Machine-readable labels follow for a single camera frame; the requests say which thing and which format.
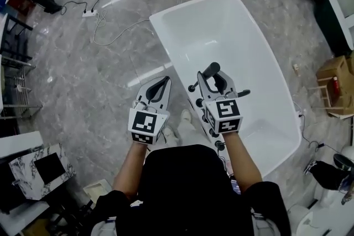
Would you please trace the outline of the white bathtub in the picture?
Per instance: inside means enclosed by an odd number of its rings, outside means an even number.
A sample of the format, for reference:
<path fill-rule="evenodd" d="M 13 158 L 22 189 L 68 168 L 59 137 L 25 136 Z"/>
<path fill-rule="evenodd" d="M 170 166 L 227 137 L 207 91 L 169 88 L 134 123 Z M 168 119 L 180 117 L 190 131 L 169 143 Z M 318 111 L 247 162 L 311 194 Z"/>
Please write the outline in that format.
<path fill-rule="evenodd" d="M 241 0 L 192 0 L 149 18 L 184 88 L 211 63 L 250 90 L 237 98 L 239 134 L 262 176 L 289 158 L 301 142 L 288 85 L 256 21 Z"/>

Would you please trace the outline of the wooden stool frame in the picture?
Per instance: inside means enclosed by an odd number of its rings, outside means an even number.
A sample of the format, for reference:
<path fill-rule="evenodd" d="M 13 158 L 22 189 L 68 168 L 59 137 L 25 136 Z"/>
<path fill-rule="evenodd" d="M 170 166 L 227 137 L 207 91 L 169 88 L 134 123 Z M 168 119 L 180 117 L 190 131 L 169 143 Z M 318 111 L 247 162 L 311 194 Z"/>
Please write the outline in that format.
<path fill-rule="evenodd" d="M 341 120 L 354 117 L 354 93 L 336 88 L 332 82 L 308 88 L 310 94 L 320 96 L 320 104 L 313 109 L 324 110 L 329 116 Z"/>

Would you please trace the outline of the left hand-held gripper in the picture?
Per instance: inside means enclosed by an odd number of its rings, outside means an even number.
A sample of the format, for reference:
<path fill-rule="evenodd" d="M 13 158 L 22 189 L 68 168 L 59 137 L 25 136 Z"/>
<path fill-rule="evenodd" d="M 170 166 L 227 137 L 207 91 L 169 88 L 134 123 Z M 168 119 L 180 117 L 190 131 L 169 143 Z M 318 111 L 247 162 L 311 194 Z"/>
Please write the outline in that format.
<path fill-rule="evenodd" d="M 136 143 L 153 145 L 167 125 L 170 113 L 167 109 L 170 97 L 169 76 L 154 78 L 141 85 L 133 107 L 129 110 L 128 131 Z"/>

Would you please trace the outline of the white counter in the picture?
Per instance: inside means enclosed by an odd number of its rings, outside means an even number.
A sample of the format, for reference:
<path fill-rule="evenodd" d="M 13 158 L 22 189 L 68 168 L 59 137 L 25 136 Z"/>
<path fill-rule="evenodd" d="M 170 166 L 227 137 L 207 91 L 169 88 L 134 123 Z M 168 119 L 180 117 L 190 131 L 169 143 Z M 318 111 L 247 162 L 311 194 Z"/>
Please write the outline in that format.
<path fill-rule="evenodd" d="M 39 131 L 0 138 L 0 159 L 43 145 Z"/>

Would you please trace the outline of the black square hob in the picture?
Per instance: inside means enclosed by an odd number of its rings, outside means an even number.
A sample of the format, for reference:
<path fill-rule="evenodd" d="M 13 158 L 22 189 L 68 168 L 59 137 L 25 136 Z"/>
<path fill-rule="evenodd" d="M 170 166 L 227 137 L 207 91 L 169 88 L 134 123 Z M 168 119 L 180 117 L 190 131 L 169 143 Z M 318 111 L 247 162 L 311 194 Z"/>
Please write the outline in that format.
<path fill-rule="evenodd" d="M 45 185 L 51 183 L 66 172 L 57 153 L 34 161 L 34 165 Z"/>

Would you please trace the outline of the dark green vanity white top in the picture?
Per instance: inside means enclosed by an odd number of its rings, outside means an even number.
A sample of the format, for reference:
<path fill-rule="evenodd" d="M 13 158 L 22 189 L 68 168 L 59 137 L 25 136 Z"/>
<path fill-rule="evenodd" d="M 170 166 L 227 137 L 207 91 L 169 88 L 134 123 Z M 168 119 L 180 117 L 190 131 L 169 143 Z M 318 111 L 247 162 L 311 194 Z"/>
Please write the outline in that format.
<path fill-rule="evenodd" d="M 354 52 L 354 13 L 345 16 L 338 0 L 317 0 L 314 16 L 336 57 Z"/>

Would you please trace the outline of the person's left forearm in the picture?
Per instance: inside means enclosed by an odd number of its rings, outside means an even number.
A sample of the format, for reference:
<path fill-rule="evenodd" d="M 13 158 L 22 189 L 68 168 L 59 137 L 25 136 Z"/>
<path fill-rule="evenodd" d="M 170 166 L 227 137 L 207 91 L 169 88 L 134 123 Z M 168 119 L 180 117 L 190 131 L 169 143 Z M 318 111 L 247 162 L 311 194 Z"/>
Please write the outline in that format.
<path fill-rule="evenodd" d="M 121 169 L 114 178 L 113 189 L 124 193 L 130 200 L 138 193 L 147 148 L 146 144 L 133 142 Z"/>

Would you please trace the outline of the person's light trousers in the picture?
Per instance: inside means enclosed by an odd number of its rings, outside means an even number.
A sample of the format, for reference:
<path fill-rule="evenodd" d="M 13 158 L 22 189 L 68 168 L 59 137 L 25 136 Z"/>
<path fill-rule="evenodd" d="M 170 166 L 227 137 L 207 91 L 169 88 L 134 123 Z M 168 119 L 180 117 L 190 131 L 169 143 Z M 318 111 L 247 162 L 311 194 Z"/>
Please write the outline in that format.
<path fill-rule="evenodd" d="M 182 119 L 178 125 L 178 133 L 181 137 L 181 145 L 203 145 L 212 148 L 212 144 L 205 135 L 199 133 L 190 121 Z"/>

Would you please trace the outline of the cream plastic box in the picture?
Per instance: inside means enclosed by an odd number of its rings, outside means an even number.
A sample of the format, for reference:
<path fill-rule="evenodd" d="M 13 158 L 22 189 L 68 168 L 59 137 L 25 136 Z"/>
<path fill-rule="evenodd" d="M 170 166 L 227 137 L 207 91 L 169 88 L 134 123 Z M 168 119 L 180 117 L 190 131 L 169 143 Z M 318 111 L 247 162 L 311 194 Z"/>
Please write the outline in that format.
<path fill-rule="evenodd" d="M 111 191 L 112 191 L 112 187 L 105 179 L 98 180 L 84 187 L 85 194 L 89 196 L 90 200 L 94 204 L 97 203 L 97 200 L 100 196 L 107 195 Z"/>

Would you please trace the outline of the cardboard box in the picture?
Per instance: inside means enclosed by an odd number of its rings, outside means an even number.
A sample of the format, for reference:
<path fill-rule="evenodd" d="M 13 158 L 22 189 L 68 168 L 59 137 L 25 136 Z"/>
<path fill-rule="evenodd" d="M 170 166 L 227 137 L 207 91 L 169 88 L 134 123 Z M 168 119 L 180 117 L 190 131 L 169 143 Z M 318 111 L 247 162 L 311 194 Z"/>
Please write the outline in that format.
<path fill-rule="evenodd" d="M 354 59 L 339 56 L 327 60 L 317 71 L 316 78 L 318 85 L 332 82 L 333 77 L 338 78 L 339 87 L 345 91 L 354 93 L 354 74 L 348 65 L 348 61 Z"/>

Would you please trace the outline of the person's right forearm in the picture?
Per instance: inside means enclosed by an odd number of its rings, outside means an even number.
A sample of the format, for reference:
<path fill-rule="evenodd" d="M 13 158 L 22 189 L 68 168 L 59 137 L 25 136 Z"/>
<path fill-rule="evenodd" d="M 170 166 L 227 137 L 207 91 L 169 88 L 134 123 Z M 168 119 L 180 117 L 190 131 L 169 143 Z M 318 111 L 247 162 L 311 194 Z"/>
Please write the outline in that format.
<path fill-rule="evenodd" d="M 261 173 L 237 132 L 225 133 L 223 138 L 230 157 L 233 175 L 241 193 L 244 193 L 252 185 L 262 182 Z"/>

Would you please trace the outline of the marble pattern cabinet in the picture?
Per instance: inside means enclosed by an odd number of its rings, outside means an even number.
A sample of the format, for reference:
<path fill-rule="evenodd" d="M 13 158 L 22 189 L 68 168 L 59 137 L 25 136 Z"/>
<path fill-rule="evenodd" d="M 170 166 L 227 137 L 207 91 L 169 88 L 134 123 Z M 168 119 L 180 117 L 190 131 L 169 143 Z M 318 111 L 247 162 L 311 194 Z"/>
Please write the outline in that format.
<path fill-rule="evenodd" d="M 53 153 L 58 154 L 66 172 L 51 183 L 45 185 L 34 165 L 34 161 Z M 55 144 L 33 153 L 20 156 L 12 160 L 9 163 L 9 167 L 15 178 L 15 184 L 19 186 L 24 197 L 36 201 L 54 191 L 76 174 L 72 164 L 68 160 L 65 149 L 61 144 Z"/>

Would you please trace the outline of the white ceramic fixture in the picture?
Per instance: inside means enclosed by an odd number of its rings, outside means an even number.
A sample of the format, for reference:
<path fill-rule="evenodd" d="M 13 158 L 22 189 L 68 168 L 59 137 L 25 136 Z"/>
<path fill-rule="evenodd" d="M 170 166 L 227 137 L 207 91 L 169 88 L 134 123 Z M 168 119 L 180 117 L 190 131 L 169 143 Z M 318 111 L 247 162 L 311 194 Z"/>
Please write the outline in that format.
<path fill-rule="evenodd" d="M 344 205 L 345 194 L 317 187 L 309 206 L 288 210 L 292 236 L 346 236 L 354 227 L 354 198 Z"/>

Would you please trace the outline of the person's black shirt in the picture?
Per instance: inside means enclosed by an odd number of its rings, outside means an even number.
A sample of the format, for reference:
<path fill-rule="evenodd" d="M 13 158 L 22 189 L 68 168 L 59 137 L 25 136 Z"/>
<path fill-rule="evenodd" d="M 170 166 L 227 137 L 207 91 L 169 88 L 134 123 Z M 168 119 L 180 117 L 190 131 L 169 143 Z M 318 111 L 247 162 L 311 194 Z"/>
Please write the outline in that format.
<path fill-rule="evenodd" d="M 137 199 L 120 191 L 101 196 L 86 236 L 291 236 L 277 184 L 262 181 L 238 195 L 221 159 L 203 145 L 152 151 Z"/>

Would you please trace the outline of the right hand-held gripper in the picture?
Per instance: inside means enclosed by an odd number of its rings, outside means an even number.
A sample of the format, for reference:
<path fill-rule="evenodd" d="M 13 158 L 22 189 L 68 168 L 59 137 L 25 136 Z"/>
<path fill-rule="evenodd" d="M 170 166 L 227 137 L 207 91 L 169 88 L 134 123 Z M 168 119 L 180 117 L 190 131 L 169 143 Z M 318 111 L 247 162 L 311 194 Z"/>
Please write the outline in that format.
<path fill-rule="evenodd" d="M 243 117 L 236 99 L 226 98 L 238 97 L 234 81 L 223 71 L 219 71 L 217 74 L 224 80 L 222 91 L 220 91 L 221 95 L 210 88 L 202 72 L 197 73 L 197 82 L 204 99 L 204 122 L 209 124 L 207 133 L 210 134 L 210 129 L 213 129 L 217 134 L 238 132 Z"/>

